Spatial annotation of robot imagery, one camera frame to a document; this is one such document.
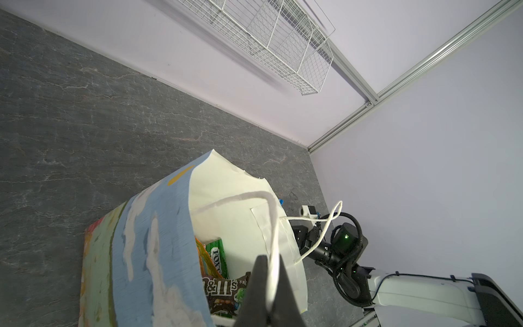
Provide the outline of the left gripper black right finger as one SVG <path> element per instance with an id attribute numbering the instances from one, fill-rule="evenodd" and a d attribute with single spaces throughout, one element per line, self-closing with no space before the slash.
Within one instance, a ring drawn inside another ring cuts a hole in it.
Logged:
<path id="1" fill-rule="evenodd" d="M 279 283 L 275 300 L 269 312 L 269 323 L 272 327 L 305 327 L 300 310 L 296 304 L 290 279 L 283 259 L 280 258 Z"/>

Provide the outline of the right gripper body, black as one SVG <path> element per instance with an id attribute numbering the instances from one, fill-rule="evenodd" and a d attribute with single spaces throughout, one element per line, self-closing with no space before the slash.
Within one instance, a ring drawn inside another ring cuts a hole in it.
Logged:
<path id="1" fill-rule="evenodd" d="M 309 229 L 304 225 L 292 226 L 294 237 L 300 253 L 306 253 L 320 239 L 321 231 L 318 226 Z"/>

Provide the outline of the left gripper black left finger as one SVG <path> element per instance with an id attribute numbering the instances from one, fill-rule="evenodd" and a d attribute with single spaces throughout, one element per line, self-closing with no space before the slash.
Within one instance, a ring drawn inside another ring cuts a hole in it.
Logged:
<path id="1" fill-rule="evenodd" d="M 268 325 L 267 281 L 268 258 L 258 256 L 234 327 L 265 327 Z"/>

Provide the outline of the purple M&M's packet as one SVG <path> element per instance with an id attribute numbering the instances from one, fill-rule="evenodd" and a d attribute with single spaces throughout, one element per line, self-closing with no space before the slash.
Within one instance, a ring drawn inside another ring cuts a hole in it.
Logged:
<path id="1" fill-rule="evenodd" d="M 236 317 L 244 302 L 251 273 L 238 279 L 223 279 L 204 276 L 204 294 L 212 315 Z"/>

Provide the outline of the orange Fox's candy bag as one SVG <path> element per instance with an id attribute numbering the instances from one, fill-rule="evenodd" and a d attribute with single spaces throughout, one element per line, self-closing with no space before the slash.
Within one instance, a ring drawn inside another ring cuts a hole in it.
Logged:
<path id="1" fill-rule="evenodd" d="M 203 277 L 212 277 L 212 278 L 222 278 L 221 274 L 217 270 L 214 262 L 212 261 L 209 253 L 207 252 L 205 246 L 197 239 L 196 247 L 199 255 L 200 263 L 200 272 Z"/>

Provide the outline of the green snack bag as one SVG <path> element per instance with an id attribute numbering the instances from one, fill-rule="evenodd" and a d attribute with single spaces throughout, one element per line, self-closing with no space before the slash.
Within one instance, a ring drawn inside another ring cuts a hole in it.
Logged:
<path id="1" fill-rule="evenodd" d="M 223 241 L 218 238 L 217 240 L 205 244 L 204 247 L 209 254 L 217 272 L 222 276 L 222 278 L 228 279 L 229 272 L 227 268 L 226 252 L 223 246 Z"/>

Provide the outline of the paper bag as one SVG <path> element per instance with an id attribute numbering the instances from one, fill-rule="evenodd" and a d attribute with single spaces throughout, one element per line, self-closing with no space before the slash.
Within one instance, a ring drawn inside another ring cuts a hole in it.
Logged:
<path id="1" fill-rule="evenodd" d="M 303 257 L 270 184 L 210 151 L 87 229 L 79 325 L 232 326 L 209 310 L 195 238 L 223 241 L 228 279 L 277 245 L 298 309 L 308 310 Z"/>

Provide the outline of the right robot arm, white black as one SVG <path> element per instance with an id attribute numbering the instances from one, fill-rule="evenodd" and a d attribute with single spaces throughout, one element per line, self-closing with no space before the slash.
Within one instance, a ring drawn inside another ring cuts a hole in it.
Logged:
<path id="1" fill-rule="evenodd" d="M 304 205 L 299 220 L 313 227 L 293 228 L 300 254 L 326 270 L 339 295 L 354 307 L 395 306 L 430 312 L 470 326 L 521 326 L 522 311 L 494 280 L 481 273 L 467 278 L 411 273 L 382 273 L 358 264 L 368 239 L 358 220 L 344 212 L 347 223 L 333 229 L 325 240 L 328 216 Z"/>

